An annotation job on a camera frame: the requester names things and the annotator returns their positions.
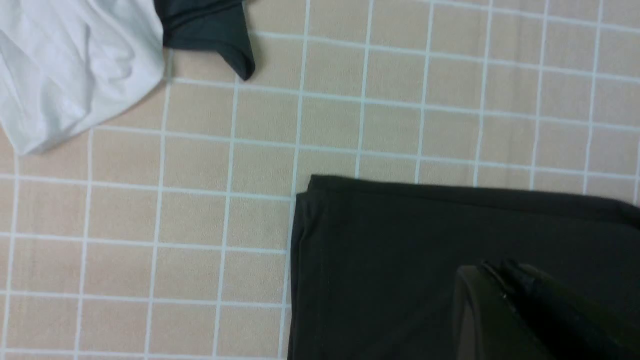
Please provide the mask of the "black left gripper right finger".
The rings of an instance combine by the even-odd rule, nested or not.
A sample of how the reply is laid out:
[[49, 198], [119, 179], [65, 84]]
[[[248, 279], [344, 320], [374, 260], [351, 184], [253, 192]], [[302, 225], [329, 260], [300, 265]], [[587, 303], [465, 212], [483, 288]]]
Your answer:
[[553, 360], [637, 360], [639, 330], [546, 273], [514, 260], [496, 267], [514, 287], [513, 301]]

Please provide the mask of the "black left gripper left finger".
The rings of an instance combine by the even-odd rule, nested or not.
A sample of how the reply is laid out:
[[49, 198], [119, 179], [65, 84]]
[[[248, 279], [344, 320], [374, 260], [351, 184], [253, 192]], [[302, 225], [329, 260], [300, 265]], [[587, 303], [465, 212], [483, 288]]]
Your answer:
[[455, 360], [553, 360], [514, 303], [515, 289], [492, 265], [455, 272], [452, 338]]

